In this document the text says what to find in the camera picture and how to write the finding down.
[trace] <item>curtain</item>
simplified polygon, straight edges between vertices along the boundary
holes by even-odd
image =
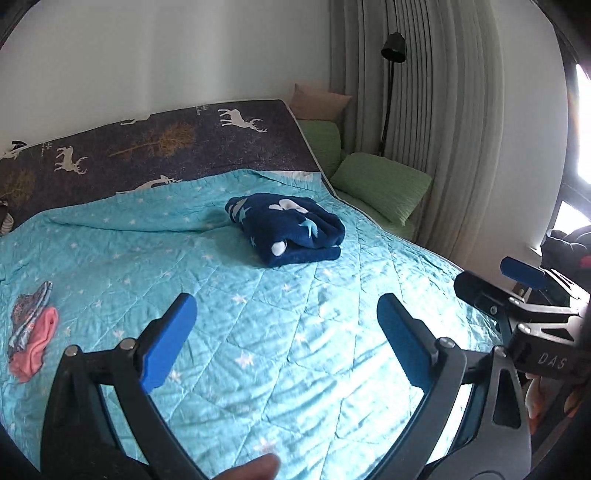
[[[385,156],[429,174],[415,240],[462,265],[486,210],[502,137],[501,46],[489,0],[332,0],[331,87],[352,95],[345,151],[375,153],[386,113],[388,33],[407,42],[394,67]]]

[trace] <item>deer-print mattress cover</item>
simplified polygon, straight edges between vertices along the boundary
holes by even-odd
[[[281,100],[184,108],[105,125],[0,160],[15,226],[44,210],[253,170],[319,168]]]

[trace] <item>black lamp shade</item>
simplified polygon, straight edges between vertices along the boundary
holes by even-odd
[[[382,57],[394,63],[406,61],[406,40],[400,32],[391,33],[382,48]]]

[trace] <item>blue gripper pad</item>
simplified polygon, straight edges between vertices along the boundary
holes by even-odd
[[[439,351],[435,337],[420,320],[411,317],[392,293],[378,301],[378,323],[411,385],[427,392],[431,388],[431,367]]]
[[[534,290],[545,290],[548,286],[543,270],[515,258],[505,257],[501,261],[501,273]]]
[[[146,393],[164,383],[196,320],[197,301],[181,293],[162,318],[150,322],[139,336],[138,354],[143,360],[139,382]]]

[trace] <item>floor lamp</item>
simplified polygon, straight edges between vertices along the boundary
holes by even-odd
[[[388,133],[388,124],[390,122],[390,109],[392,108],[392,88],[394,87],[394,64],[404,63],[406,61],[406,40],[400,32],[391,33],[382,48],[382,57],[389,61],[388,75],[388,103],[386,107],[386,118],[384,120],[384,129],[382,130],[382,139],[379,143],[378,154],[383,157],[386,148],[386,134]]]

